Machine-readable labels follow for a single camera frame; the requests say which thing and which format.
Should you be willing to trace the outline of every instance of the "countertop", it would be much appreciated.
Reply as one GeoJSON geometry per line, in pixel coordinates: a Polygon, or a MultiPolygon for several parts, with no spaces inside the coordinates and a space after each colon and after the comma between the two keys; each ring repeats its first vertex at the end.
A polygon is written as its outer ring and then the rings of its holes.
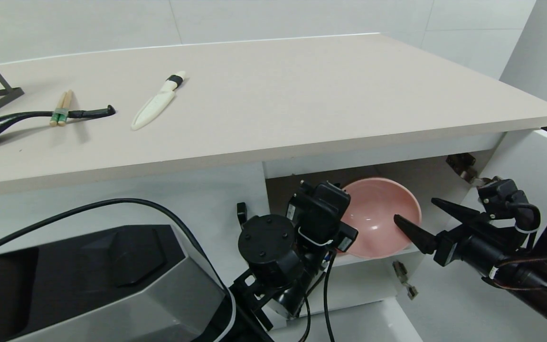
{"type": "Polygon", "coordinates": [[[547,102],[379,34],[137,48],[0,65],[25,95],[0,110],[112,105],[0,139],[0,194],[244,162],[547,126],[547,102]],[[161,115],[130,123],[168,76],[188,79],[161,115]]]}

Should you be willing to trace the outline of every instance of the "bowl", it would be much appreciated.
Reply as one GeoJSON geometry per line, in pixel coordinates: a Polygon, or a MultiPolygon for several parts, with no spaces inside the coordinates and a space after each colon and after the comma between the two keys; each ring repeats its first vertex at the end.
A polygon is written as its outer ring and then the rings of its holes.
{"type": "Polygon", "coordinates": [[[343,188],[351,196],[341,221],[358,230],[348,253],[362,258],[385,258],[410,245],[394,223],[400,214],[421,225],[421,208],[415,196],[401,184],[386,178],[365,178],[343,188]]]}

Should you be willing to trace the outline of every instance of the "black tape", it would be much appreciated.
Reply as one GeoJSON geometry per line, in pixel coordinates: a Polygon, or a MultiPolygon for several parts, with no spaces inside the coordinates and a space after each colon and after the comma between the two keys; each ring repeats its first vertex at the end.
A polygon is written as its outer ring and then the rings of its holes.
{"type": "Polygon", "coordinates": [[[176,83],[177,87],[183,83],[183,78],[181,76],[176,76],[176,75],[170,76],[167,80],[176,83]]]}

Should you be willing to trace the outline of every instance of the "chopsticks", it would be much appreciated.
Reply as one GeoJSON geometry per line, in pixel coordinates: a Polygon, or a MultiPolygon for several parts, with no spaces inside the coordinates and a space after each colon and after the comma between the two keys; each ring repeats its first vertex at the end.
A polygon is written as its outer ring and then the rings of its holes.
{"type": "Polygon", "coordinates": [[[65,126],[67,124],[67,116],[69,115],[69,106],[73,97],[73,91],[65,91],[58,100],[56,109],[50,118],[50,126],[65,126]]]}

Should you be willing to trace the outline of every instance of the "green tape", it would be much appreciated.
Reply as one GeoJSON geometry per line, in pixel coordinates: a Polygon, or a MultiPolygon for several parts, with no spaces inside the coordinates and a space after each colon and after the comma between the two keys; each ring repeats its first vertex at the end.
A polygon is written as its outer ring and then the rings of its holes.
{"type": "Polygon", "coordinates": [[[52,118],[54,118],[54,115],[58,115],[56,118],[57,123],[66,123],[69,110],[65,108],[56,108],[56,110],[54,110],[54,114],[52,114],[52,118]]]}
{"type": "Polygon", "coordinates": [[[58,123],[58,117],[59,117],[59,114],[57,113],[52,114],[52,117],[50,118],[50,122],[54,121],[55,123],[58,123]]]}

